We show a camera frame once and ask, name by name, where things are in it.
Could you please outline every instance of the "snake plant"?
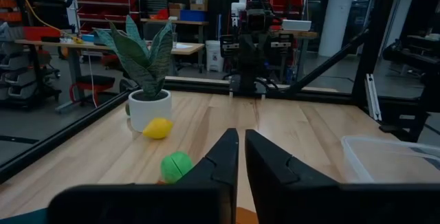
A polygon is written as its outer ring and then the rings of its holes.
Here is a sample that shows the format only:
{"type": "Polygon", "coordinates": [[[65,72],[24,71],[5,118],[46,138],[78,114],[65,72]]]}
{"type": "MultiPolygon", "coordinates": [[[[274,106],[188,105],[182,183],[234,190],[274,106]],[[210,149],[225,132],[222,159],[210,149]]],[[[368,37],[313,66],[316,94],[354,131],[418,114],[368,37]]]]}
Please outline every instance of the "snake plant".
{"type": "Polygon", "coordinates": [[[117,55],[130,78],[142,88],[145,97],[154,98],[164,86],[168,73],[171,50],[173,48],[173,30],[168,22],[156,34],[148,49],[140,38],[138,27],[129,15],[126,16],[126,34],[110,23],[111,33],[97,29],[100,40],[117,55]]]}

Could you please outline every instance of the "white flower pot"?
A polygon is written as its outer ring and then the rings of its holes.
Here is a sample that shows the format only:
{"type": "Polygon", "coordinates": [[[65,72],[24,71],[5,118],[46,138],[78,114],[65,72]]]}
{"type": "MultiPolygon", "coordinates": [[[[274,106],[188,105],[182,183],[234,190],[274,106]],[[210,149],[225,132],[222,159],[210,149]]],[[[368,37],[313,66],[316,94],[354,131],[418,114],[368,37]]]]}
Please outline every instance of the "white flower pot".
{"type": "Polygon", "coordinates": [[[142,90],[130,93],[130,120],[135,131],[142,132],[145,126],[155,117],[171,120],[171,93],[163,89],[161,92],[166,94],[166,97],[154,101],[139,100],[136,96],[142,94],[142,90]]]}

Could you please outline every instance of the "yellow lemon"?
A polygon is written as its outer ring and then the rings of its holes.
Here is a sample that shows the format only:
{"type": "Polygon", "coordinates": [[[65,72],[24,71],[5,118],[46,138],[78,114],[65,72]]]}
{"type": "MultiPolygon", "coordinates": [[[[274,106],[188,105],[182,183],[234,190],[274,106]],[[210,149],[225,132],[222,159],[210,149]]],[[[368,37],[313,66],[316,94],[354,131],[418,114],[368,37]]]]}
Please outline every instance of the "yellow lemon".
{"type": "Polygon", "coordinates": [[[150,123],[144,128],[142,134],[146,137],[153,139],[165,138],[171,131],[173,127],[173,122],[162,117],[155,117],[150,123]]]}

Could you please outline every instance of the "cardboard box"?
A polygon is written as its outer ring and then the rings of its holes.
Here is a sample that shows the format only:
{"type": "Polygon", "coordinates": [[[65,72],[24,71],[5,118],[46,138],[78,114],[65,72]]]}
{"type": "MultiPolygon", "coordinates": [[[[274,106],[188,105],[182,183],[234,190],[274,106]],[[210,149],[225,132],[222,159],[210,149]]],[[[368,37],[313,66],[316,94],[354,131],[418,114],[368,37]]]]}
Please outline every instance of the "cardboard box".
{"type": "Polygon", "coordinates": [[[185,9],[185,4],[169,3],[168,9],[170,10],[170,16],[176,16],[177,20],[180,20],[180,10],[185,9]]]}
{"type": "Polygon", "coordinates": [[[208,11],[208,0],[190,0],[190,9],[208,11]]]}

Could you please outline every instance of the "potted plant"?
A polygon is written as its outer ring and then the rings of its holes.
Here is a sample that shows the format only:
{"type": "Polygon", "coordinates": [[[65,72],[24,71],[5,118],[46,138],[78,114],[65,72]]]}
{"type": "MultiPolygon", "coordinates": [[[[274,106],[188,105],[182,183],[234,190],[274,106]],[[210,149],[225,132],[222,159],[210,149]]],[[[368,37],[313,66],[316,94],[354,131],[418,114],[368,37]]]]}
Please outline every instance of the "potted plant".
{"type": "Polygon", "coordinates": [[[110,27],[111,32],[96,30],[99,39],[118,55],[130,78],[142,88],[129,96],[131,126],[142,132],[155,117],[171,119],[171,93],[162,89],[173,48],[171,23],[156,34],[150,49],[129,15],[126,16],[126,34],[112,23],[110,27]]]}

